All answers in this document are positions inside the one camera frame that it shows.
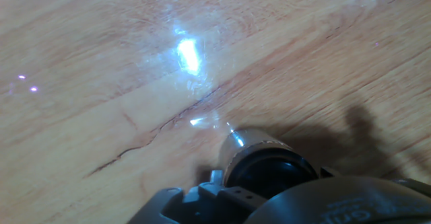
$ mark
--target wood grain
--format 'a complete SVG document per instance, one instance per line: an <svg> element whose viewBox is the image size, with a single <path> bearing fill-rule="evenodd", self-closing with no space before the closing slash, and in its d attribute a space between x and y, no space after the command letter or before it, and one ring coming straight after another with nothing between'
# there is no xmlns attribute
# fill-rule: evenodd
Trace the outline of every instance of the wood grain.
<svg viewBox="0 0 431 224"><path fill-rule="evenodd" d="M430 35L431 0L0 0L0 222L125 223L230 127L430 184Z"/></svg>

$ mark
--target dark crack line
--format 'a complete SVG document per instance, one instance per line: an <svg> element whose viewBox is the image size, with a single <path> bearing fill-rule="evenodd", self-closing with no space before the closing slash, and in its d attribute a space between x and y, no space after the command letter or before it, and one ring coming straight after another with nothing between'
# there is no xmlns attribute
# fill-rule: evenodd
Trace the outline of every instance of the dark crack line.
<svg viewBox="0 0 431 224"><path fill-rule="evenodd" d="M114 164L115 162L117 162L118 160L121 159L121 157L126 154L129 151L132 150L136 150L136 149L141 149L143 147L147 147L148 145L152 144L154 142L154 140L156 139L156 137L159 135L160 132L162 132L163 128L165 126L167 126L169 123L171 122L175 122L175 119L177 119L178 117L181 117L185 112L189 111L190 109L193 109L194 107L196 107L197 105L199 105L200 103L204 102L208 97L210 97L211 95L213 95L215 92L217 92L224 84L222 84L221 86L217 87L215 90L211 91L209 94L207 94L204 98L200 99L198 102L194 103L192 106L189 106L188 108L186 108L185 110L183 110L182 112L180 112L179 114L177 114L176 116L172 117L171 119L167 120L165 123L163 123L160 127L155 128L153 130L151 130L150 132L153 133L154 131L157 131L157 133L154 135L154 137L148 141L148 143L139 146L139 147L132 147L129 149L126 149L124 151L122 151L120 154L118 154L114 159L110 160L107 163L102 164L101 166L97 167L95 170L91 171L89 174L87 174L86 176L84 176L84 178L88 178L90 176L92 176L93 174L96 174L100 171L102 171L103 169L105 169L106 167L111 166L112 164ZM130 116L123 113L123 116L126 118L126 120L128 122L130 122L136 129L137 126L136 124L131 120Z"/></svg>

